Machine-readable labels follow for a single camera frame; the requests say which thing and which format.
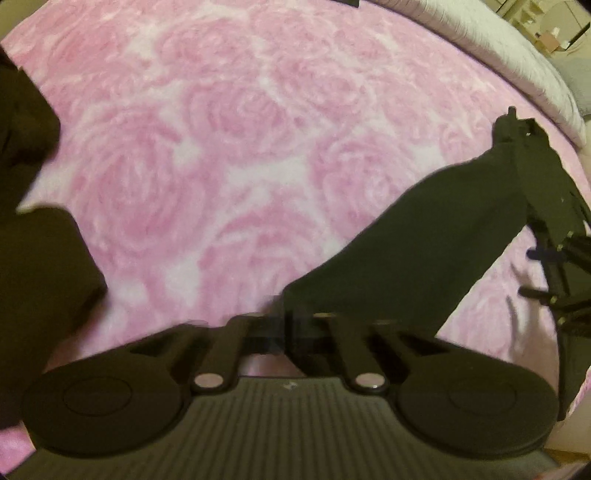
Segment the floor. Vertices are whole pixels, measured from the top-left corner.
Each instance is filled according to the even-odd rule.
[[[0,40],[46,0],[0,0]]]

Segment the black fabric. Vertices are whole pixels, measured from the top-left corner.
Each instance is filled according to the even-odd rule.
[[[556,244],[569,231],[584,233],[589,208],[543,129],[511,108],[492,135],[489,151],[428,176],[342,252],[287,286],[284,307],[336,312],[360,325],[391,319],[435,335],[525,225],[542,224]],[[577,270],[568,268],[569,280],[591,287]],[[561,377],[569,375],[561,415],[584,380],[579,370],[564,370],[574,358],[587,361],[572,346],[560,349]],[[306,373],[326,373],[313,358],[292,360]]]
[[[63,209],[17,214],[60,121],[0,47],[0,428],[18,423],[20,396],[58,343],[89,318],[106,284]]]

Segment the metal rivet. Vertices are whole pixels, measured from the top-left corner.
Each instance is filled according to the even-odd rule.
[[[223,377],[218,374],[200,374],[194,381],[195,385],[201,388],[217,388],[223,385]]]
[[[379,388],[384,386],[386,379],[380,374],[361,374],[355,378],[355,383],[363,388]]]

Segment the black plastic mount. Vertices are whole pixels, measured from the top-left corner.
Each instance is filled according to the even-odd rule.
[[[555,248],[530,249],[527,257],[542,263],[549,288],[544,291],[521,287],[519,294],[549,307],[557,317],[558,330],[591,338],[591,289],[570,294],[561,270],[564,264],[570,263],[591,275],[591,238],[571,232]]]
[[[383,397],[415,435],[455,455],[521,455],[553,428],[556,395],[534,373],[387,320],[357,328],[335,314],[285,312],[178,325],[46,373],[25,394],[24,424],[37,447],[61,455],[129,451],[172,429],[196,397],[235,389],[245,355],[285,352],[300,364],[325,357],[325,377]]]

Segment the pillowcase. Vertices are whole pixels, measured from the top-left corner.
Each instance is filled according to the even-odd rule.
[[[573,92],[581,115],[591,115],[591,59],[560,59],[553,63]]]

